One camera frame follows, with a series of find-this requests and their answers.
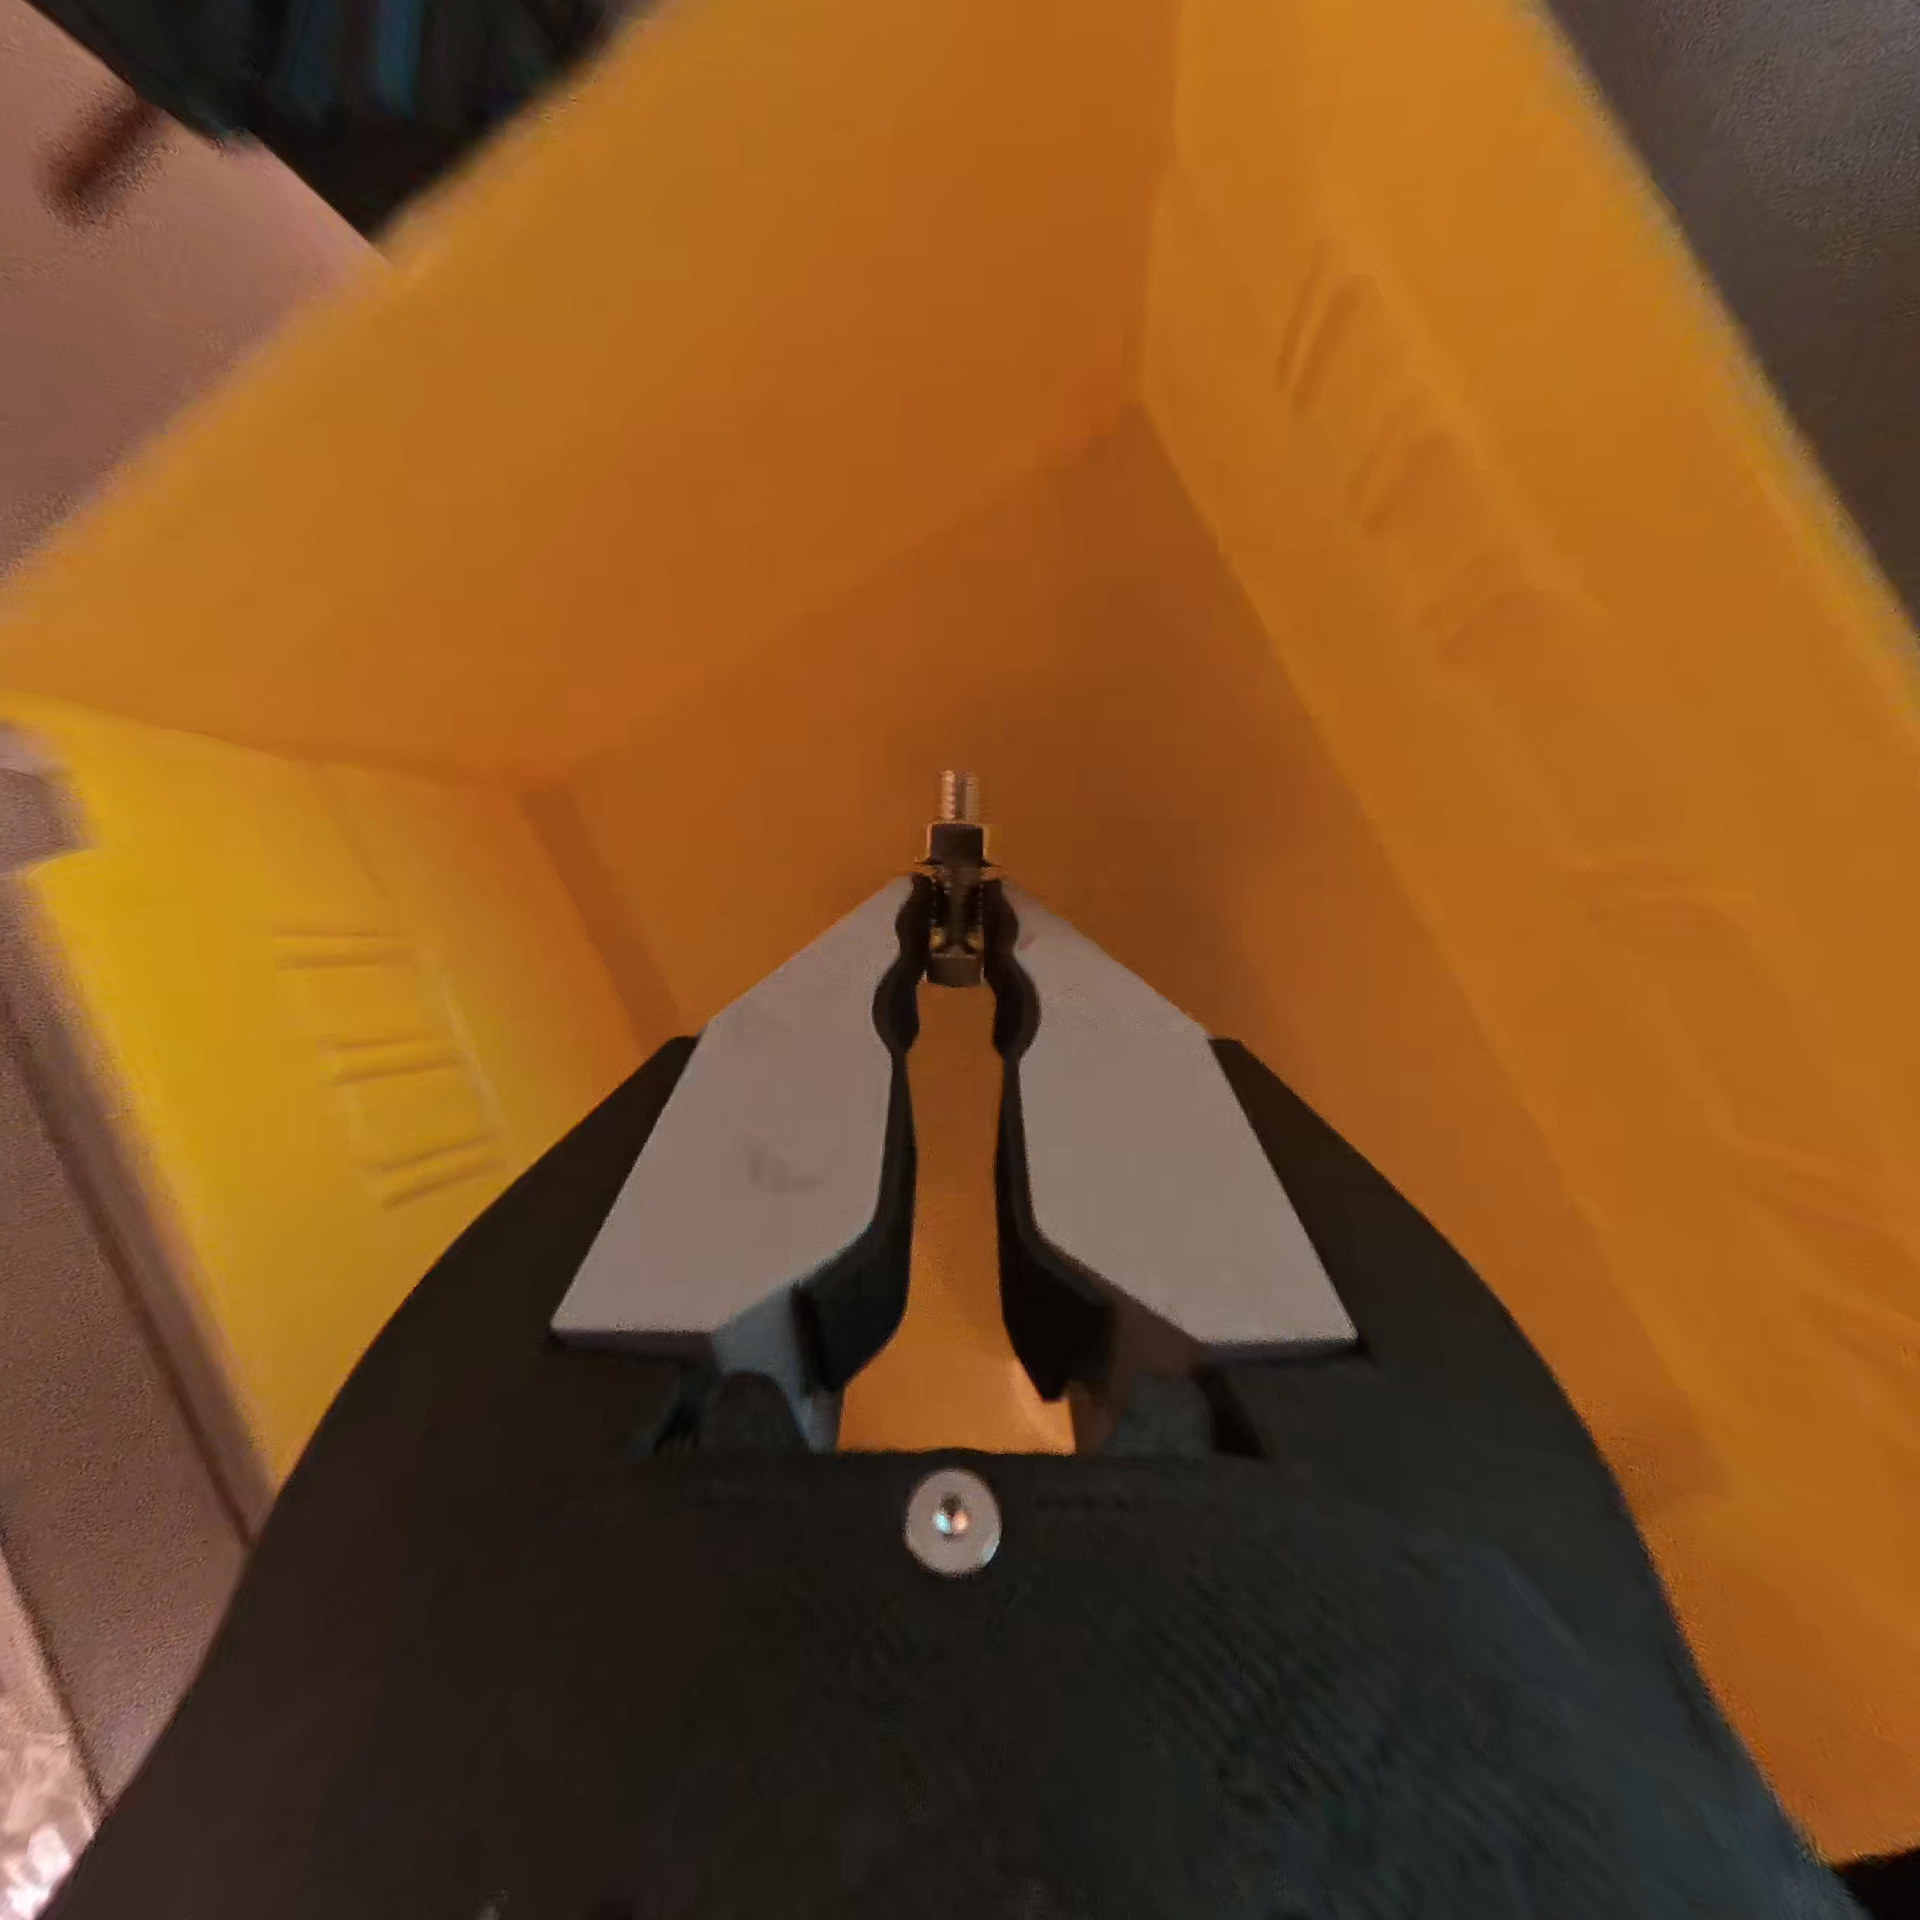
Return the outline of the yellow plastic bin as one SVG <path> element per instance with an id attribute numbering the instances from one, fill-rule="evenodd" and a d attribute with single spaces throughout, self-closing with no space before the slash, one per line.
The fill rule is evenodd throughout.
<path id="1" fill-rule="evenodd" d="M 668 5 L 16 576 L 4 717 L 269 1482 L 977 762 L 1915 1844 L 1914 629 L 1532 5 Z"/>

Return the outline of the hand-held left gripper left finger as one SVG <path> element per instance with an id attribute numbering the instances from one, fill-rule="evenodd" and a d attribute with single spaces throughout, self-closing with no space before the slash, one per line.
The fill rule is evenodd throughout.
<path id="1" fill-rule="evenodd" d="M 867 902 L 718 1012 L 553 1312 L 571 1349 L 780 1387 L 834 1448 L 906 1317 L 918 1156 L 922 882 Z"/>

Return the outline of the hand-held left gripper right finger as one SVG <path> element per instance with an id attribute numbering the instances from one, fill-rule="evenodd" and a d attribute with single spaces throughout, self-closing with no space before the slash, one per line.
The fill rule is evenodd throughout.
<path id="1" fill-rule="evenodd" d="M 1044 1400 L 1356 1352 L 1361 1333 L 1204 1026 L 1006 879 L 995 997 L 998 1309 Z"/>

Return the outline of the steel bolt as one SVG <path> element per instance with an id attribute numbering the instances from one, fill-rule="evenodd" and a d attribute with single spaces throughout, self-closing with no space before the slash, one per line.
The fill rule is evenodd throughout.
<path id="1" fill-rule="evenodd" d="M 984 823 L 973 775 L 941 773 L 932 823 L 939 820 Z M 929 911 L 929 980 L 941 990 L 971 990 L 986 976 L 980 892 L 990 874 L 926 871 L 923 866 L 922 871 L 932 898 Z"/>

